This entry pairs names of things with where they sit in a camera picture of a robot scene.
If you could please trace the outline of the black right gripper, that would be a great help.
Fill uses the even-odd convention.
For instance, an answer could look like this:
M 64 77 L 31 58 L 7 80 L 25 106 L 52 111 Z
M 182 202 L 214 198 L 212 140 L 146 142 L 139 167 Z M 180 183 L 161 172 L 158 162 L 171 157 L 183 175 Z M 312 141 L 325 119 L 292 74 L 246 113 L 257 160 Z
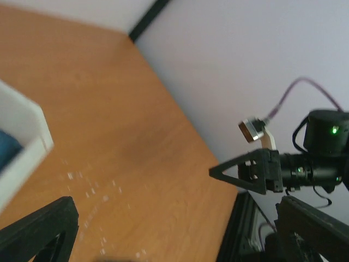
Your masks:
M 209 176 L 258 194 L 267 192 L 270 150 L 258 149 L 209 169 Z M 310 154 L 279 155 L 283 187 L 322 187 L 330 194 L 341 183 L 341 159 Z

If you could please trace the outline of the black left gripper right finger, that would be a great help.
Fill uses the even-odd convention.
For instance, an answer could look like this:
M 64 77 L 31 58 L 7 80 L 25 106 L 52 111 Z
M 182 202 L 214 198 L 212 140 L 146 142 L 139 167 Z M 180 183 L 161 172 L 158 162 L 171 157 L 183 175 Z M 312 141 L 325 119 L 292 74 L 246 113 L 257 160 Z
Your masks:
M 348 225 L 293 197 L 276 204 L 277 235 L 287 261 L 348 261 Z

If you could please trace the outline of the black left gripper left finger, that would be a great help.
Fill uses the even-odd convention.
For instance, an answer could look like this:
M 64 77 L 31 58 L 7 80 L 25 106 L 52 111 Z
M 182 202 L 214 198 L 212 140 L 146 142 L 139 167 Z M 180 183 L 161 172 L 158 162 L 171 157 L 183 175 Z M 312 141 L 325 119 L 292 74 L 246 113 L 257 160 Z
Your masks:
M 63 196 L 1 229 L 1 261 L 69 261 L 79 214 Z

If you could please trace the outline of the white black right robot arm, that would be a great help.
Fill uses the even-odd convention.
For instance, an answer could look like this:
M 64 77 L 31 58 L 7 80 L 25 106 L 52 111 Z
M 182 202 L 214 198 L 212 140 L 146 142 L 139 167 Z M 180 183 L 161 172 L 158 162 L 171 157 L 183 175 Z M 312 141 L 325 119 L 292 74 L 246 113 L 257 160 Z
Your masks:
M 259 194 L 320 186 L 327 193 L 343 183 L 348 186 L 348 112 L 313 110 L 293 132 L 305 127 L 299 154 L 280 153 L 270 135 L 262 148 L 210 168 L 217 180 Z

